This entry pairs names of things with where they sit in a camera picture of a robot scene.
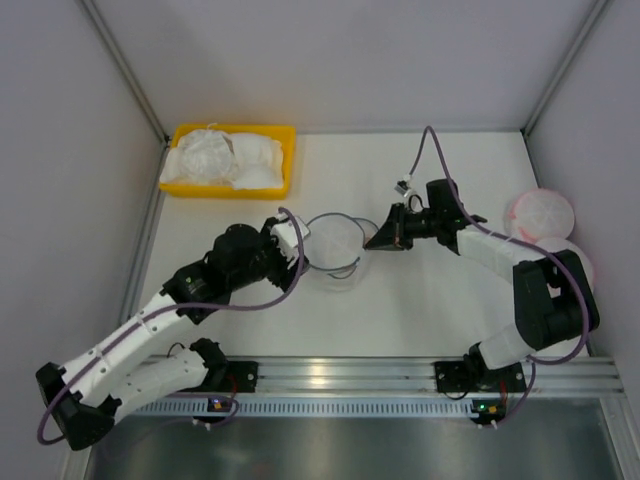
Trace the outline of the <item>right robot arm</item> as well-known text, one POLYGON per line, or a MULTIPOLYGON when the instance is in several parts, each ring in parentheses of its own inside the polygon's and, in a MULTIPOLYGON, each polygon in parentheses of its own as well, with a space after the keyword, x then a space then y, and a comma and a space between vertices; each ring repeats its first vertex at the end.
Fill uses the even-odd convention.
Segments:
POLYGON ((577 346, 584 346, 589 333, 600 325, 600 313, 577 253, 548 252, 489 231, 483 217, 464 209, 453 181, 431 181, 426 193, 428 204, 419 211, 409 203, 393 204, 365 247, 408 251, 417 239, 435 239, 512 286, 513 320, 473 345, 470 359, 486 370, 498 370, 564 341, 577 339, 577 346))

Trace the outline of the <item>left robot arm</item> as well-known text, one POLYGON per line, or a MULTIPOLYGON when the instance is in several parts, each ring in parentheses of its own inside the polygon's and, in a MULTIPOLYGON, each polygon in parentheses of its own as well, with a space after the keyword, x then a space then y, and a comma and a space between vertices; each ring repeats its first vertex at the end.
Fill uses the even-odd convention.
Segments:
POLYGON ((304 252, 309 235, 301 219, 284 213, 267 219, 261 229, 234 224, 107 338, 63 365, 42 366, 36 381, 46 410, 38 442, 52 443, 44 430, 53 420, 58 439, 81 451, 149 403, 181 391, 217 390, 226 381, 229 362, 210 339, 153 365, 144 362, 215 312, 257 312, 282 303, 309 268, 304 252))

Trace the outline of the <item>clear mesh laundry bag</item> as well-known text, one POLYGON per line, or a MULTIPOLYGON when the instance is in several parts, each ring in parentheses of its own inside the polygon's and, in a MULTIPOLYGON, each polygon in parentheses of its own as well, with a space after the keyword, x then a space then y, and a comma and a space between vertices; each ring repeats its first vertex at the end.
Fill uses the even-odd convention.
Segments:
POLYGON ((305 255, 314 286, 331 292, 354 289, 368 269, 365 244, 379 231, 370 219, 325 212, 306 222, 305 255))

